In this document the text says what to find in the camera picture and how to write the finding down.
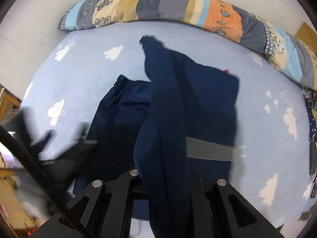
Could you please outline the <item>navy jacket with red collar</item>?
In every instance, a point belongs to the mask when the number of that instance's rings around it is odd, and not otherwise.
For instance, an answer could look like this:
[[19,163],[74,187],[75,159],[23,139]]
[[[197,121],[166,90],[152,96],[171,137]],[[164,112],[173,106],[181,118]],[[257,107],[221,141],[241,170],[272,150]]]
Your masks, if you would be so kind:
[[238,78],[169,50],[140,43],[148,81],[119,76],[100,101],[87,138],[96,141],[74,192],[137,169],[156,237],[192,237],[190,172],[229,178],[236,134]]

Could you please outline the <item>light blue cloud blanket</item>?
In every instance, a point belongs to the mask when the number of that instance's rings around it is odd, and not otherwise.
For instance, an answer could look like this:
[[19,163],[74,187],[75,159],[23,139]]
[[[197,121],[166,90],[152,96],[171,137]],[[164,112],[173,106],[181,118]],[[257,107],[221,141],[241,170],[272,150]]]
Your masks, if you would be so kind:
[[119,75],[146,80],[140,38],[151,35],[195,62],[240,80],[238,131],[230,182],[275,227],[299,219],[314,200],[309,119],[300,88],[266,59],[196,27],[117,23],[70,32],[42,64],[22,106],[98,106]]

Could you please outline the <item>dark patterned cloth pile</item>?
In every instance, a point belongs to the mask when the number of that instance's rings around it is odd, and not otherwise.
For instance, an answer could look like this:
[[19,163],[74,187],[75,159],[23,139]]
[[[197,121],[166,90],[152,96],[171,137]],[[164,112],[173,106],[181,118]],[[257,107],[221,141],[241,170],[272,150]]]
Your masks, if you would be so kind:
[[316,91],[301,89],[309,119],[309,174],[316,173]]

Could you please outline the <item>colourful patchwork quilt roll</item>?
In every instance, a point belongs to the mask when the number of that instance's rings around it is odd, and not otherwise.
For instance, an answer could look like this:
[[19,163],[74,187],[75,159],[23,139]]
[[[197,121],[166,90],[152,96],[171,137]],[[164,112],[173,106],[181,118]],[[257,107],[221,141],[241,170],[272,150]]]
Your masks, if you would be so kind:
[[268,21],[221,0],[83,0],[61,18],[59,30],[91,29],[119,22],[163,20],[189,24],[264,54],[301,86],[316,90],[316,52]]

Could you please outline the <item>brown wooden board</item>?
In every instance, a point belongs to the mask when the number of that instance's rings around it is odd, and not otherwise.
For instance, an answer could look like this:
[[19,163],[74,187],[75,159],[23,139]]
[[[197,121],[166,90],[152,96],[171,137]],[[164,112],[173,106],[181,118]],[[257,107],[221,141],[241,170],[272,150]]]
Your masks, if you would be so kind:
[[303,23],[300,29],[296,33],[296,38],[305,44],[309,45],[310,48],[317,50],[317,34],[307,23]]

